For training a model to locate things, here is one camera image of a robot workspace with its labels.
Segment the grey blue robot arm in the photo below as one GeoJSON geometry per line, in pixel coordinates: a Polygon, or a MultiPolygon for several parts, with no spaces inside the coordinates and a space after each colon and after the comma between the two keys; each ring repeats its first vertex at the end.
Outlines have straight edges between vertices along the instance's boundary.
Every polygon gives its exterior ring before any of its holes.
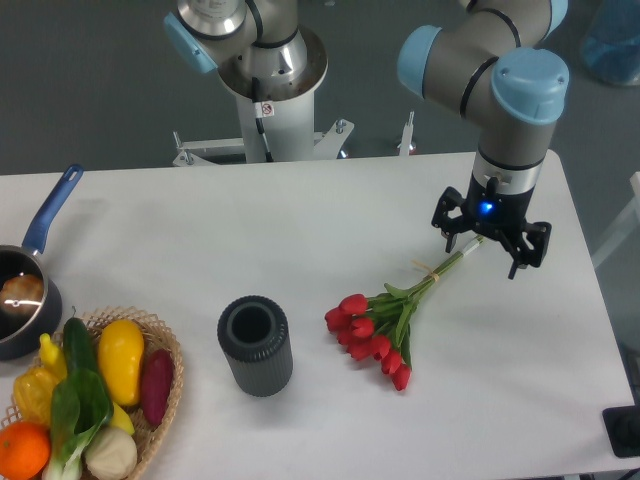
{"type": "MultiPolygon", "coordinates": [[[[564,1],[468,1],[454,31],[426,25],[405,40],[400,83],[479,127],[466,194],[448,188],[432,218],[448,242],[472,231],[499,242],[514,269],[538,267],[551,227],[527,209],[569,85],[541,42],[562,22],[564,1]]],[[[246,160],[287,162],[338,154],[314,128],[314,94],[327,67],[320,39],[294,1],[181,1],[164,30],[202,74],[236,98],[246,160]]]]}

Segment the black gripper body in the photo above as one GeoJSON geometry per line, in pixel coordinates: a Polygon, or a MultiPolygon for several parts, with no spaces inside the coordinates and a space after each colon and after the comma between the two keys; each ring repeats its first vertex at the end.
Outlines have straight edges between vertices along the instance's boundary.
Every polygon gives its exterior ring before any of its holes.
{"type": "Polygon", "coordinates": [[[508,194],[501,192],[497,182],[491,178],[481,183],[471,176],[465,200],[465,226],[485,236],[496,236],[496,231],[506,236],[522,235],[531,229],[526,215],[534,188],[508,194]]]}

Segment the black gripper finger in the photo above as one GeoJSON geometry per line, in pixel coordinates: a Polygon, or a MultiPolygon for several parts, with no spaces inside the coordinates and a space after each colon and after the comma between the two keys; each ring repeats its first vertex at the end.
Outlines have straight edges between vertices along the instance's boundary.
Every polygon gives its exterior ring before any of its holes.
{"type": "Polygon", "coordinates": [[[451,186],[444,190],[437,201],[431,224],[446,240],[446,253],[452,252],[458,234],[473,230],[473,217],[468,212],[466,199],[458,190],[451,186]]]}
{"type": "Polygon", "coordinates": [[[508,273],[509,280],[515,278],[519,269],[541,266],[547,253],[551,232],[550,223],[543,221],[530,223],[527,220],[495,231],[496,240],[512,258],[508,273]]]}

